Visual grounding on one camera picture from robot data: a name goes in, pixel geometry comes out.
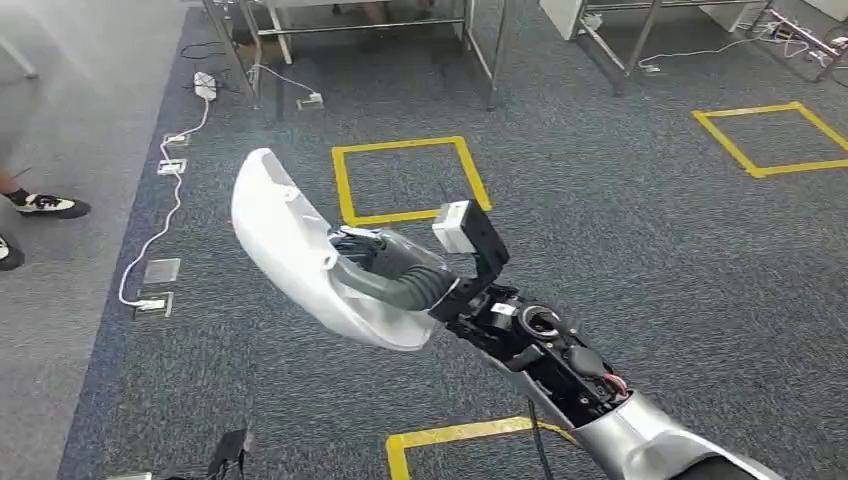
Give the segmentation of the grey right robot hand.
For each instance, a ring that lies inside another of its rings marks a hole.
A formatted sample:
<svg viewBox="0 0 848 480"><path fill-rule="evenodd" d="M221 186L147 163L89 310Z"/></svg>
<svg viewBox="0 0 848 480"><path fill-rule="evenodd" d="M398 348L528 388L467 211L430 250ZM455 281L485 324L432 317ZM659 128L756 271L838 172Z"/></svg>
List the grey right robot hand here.
<svg viewBox="0 0 848 480"><path fill-rule="evenodd" d="M389 228L343 226L328 241L339 254L336 280L401 310L430 309L457 280L440 256Z"/></svg>

